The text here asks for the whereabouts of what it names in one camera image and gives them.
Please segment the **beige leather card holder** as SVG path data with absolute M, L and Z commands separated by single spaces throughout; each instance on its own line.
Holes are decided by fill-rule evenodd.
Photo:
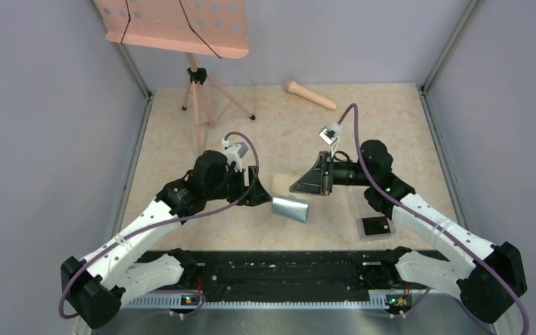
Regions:
M 300 175 L 298 174 L 275 173 L 271 184 L 271 194 L 273 196 L 294 196 L 296 198 L 302 198 L 303 195 L 301 193 L 290 191 L 291 185 L 293 185 L 299 178 Z

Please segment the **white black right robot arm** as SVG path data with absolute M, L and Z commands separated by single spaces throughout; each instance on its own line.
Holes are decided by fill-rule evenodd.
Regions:
M 478 237 L 435 210 L 392 172 L 393 158 L 381 141 L 363 142 L 358 157 L 357 162 L 341 162 L 322 151 L 290 191 L 327 196 L 335 185 L 364 186 L 372 209 L 427 240 L 444 256 L 430 258 L 406 247 L 389 251 L 381 261 L 381 277 L 389 287 L 405 282 L 425 285 L 455 298 L 488 324 L 512 305 L 520 306 L 527 284 L 518 248 Z

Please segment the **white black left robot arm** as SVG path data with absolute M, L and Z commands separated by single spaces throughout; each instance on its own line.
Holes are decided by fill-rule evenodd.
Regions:
M 182 250 L 143 265 L 136 261 L 161 237 L 186 221 L 204 217 L 208 202 L 226 200 L 230 207 L 271 202 L 259 180 L 258 165 L 241 166 L 244 151 L 241 143 L 224 152 L 205 151 L 181 179 L 164 185 L 129 226 L 81 260 L 69 257 L 63 262 L 64 300 L 88 328 L 106 325 L 129 301 L 157 288 L 192 286 L 196 270 Z

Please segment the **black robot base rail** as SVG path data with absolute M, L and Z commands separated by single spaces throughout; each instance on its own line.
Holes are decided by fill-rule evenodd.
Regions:
M 381 251 L 191 251 L 196 261 L 173 289 L 208 302 L 367 302 L 408 284 L 381 266 Z

